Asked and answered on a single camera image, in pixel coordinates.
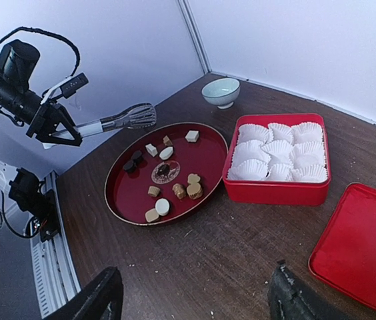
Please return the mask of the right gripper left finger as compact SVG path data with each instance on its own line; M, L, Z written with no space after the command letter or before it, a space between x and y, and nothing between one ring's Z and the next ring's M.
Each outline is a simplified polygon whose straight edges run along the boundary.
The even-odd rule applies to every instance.
M74 298L45 319L121 319L123 282L117 267L106 267Z

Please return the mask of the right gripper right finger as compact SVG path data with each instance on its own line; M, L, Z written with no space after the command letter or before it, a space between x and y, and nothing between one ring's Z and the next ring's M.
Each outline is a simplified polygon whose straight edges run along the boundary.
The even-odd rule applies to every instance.
M279 260L269 281L267 302L271 319L366 319L330 304Z

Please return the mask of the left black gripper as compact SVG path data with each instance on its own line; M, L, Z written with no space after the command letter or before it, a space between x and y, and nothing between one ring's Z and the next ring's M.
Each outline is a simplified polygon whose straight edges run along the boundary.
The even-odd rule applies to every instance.
M41 105L35 114L26 135L42 143L80 146L81 134L76 130L71 116L59 103Z

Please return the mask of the dark round chocolate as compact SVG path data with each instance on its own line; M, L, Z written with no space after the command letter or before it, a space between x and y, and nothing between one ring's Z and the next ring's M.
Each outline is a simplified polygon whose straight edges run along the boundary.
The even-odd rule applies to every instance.
M134 162L136 166L139 166L139 164L143 161L143 153L140 150L136 150L132 156L131 160Z

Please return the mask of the silver serving tongs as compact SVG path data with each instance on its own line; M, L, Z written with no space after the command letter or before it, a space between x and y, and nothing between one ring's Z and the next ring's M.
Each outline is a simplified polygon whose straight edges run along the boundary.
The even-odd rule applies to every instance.
M117 129L143 129L157 123L157 112L150 103L133 105L117 115L105 117L76 126L82 137L97 135Z

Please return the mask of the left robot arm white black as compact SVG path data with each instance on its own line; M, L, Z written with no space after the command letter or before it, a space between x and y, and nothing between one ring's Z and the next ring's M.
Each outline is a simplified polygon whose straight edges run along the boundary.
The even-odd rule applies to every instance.
M27 136L42 143L78 147L82 137L66 108L56 98L40 97L29 88L39 58L34 46L18 39L4 45L0 52L0 114L18 127L28 126ZM17 168L9 177L5 173L5 169L0 171L3 194L39 222L34 233L41 241L52 239L60 231L54 192L42 193L40 180L24 168Z

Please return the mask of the white oval chocolate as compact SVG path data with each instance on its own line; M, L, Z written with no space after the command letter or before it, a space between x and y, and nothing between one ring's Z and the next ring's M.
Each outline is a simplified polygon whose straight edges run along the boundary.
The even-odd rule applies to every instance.
M162 160L168 160L171 156L172 156L172 154L173 154L173 152L174 152L174 148L172 147L172 146L170 146L170 147L166 147L166 148L164 148L161 152L160 152L160 154L159 154L159 157L162 159Z
M155 202L155 210L159 216L166 216L170 211L170 202L166 198L160 198Z

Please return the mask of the white oval chocolate lower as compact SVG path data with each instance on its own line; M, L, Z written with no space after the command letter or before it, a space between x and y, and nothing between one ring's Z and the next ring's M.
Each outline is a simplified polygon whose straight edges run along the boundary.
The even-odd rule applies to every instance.
M160 198L155 202L155 210L159 216L166 216L170 211L170 202L166 198Z

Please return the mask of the white square chocolate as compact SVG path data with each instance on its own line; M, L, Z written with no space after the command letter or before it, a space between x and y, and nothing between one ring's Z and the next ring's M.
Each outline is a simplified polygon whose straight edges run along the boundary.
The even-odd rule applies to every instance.
M199 132L196 131L196 130L188 131L186 136L185 136L185 140L189 143L197 142L198 138L199 138Z

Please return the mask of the red tin lid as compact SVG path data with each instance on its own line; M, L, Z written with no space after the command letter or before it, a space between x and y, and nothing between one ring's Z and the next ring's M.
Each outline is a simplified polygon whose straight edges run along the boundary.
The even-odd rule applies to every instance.
M346 188L308 266L322 282L376 310L376 189Z

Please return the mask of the round red tray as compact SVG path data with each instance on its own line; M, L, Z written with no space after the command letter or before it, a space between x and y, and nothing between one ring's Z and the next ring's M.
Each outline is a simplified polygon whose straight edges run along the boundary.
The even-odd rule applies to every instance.
M188 131L196 130L195 143L185 140ZM168 160L160 152L172 146ZM132 154L140 150L143 161L136 166ZM168 224L193 213L215 192L222 180L222 170L228 153L227 142L215 128L201 123L175 123L158 128L132 143L112 164L105 180L105 202L118 219L137 226ZM201 177L203 195L180 199L173 186L187 188L187 177ZM155 202L166 198L170 211L159 216Z

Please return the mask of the red square tin box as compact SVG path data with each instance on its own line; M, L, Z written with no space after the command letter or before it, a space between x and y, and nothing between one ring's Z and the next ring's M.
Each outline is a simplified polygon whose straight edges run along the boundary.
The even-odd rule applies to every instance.
M329 147L316 113L244 115L223 168L232 201L318 206L331 181Z

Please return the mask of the pale green ceramic bowl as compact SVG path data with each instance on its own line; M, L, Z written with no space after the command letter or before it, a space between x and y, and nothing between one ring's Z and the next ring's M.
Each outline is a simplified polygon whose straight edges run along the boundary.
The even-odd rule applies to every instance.
M241 90L241 84L234 78L221 78L206 84L201 94L206 102L218 109L228 109L233 106Z

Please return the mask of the aluminium front rail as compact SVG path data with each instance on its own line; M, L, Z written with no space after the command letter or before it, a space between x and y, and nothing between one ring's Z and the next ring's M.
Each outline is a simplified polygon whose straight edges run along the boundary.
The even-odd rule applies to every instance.
M45 177L45 191L52 191L56 207L57 233L46 241L30 239L33 278L41 318L50 316L64 306L81 286L75 271L59 204L58 174L54 171Z

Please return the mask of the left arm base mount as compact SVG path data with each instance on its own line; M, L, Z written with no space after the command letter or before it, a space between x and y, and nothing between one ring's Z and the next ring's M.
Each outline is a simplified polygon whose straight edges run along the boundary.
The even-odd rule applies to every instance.
M24 169L17 168L16 176L9 182L9 198L14 200L20 210L28 211L40 222L40 240L46 242L60 232L54 190L42 192L44 181Z

